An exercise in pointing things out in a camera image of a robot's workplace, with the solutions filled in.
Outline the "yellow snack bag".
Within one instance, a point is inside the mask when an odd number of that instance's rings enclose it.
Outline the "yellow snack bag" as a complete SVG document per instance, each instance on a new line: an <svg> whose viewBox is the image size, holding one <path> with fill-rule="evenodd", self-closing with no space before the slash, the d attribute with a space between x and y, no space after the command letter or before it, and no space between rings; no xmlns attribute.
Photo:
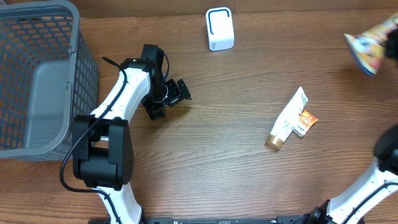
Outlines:
<svg viewBox="0 0 398 224"><path fill-rule="evenodd" d="M397 30L397 13L357 35L344 34L349 51L360 69L374 77L385 57L387 35Z"/></svg>

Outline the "small orange packet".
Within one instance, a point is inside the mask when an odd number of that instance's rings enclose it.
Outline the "small orange packet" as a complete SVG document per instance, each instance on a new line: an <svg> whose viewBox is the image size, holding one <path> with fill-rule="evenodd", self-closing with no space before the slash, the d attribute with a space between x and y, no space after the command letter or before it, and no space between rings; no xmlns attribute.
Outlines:
<svg viewBox="0 0 398 224"><path fill-rule="evenodd" d="M307 110L304 110L300 117L298 118L298 121L296 122L294 126L294 132L300 136L304 137L308 130L318 121L318 118L312 115L310 112Z"/></svg>

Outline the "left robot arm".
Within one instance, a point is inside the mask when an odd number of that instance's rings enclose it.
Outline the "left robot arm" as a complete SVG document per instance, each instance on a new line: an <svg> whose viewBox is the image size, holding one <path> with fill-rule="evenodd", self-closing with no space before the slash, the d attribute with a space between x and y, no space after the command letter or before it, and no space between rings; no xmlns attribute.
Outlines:
<svg viewBox="0 0 398 224"><path fill-rule="evenodd" d="M73 160L73 174L86 187L76 189L65 182L65 164L60 182L71 192L98 194L109 213L108 223L147 221L130 184L134 152L129 123L137 107L143 105L156 120L165 116L166 107L192 98L182 79L170 79L163 71L165 63L168 56L158 45L144 45L140 58L116 65L119 78L102 104L72 122L73 146L65 158Z"/></svg>

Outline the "white bamboo print tube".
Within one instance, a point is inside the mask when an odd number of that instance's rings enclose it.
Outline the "white bamboo print tube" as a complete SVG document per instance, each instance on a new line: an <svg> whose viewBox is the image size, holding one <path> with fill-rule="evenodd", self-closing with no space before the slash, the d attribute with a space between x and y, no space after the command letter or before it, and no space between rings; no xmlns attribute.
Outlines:
<svg viewBox="0 0 398 224"><path fill-rule="evenodd" d="M268 146L276 150L279 150L283 146L294 130L307 103L308 98L300 86L276 119L267 137L266 144Z"/></svg>

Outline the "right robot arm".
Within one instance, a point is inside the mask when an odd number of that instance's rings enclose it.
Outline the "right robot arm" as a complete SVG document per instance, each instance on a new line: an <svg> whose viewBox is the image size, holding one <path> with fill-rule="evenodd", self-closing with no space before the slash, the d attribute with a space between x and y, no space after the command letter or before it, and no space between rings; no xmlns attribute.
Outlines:
<svg viewBox="0 0 398 224"><path fill-rule="evenodd" d="M377 73L360 53L375 53L376 59L397 60L397 29L376 40L369 31L353 36L346 34L349 50L359 67L369 76ZM362 223L363 217L379 202L397 192L397 125L385 131L373 149L374 159L367 170L343 193L291 223Z"/></svg>

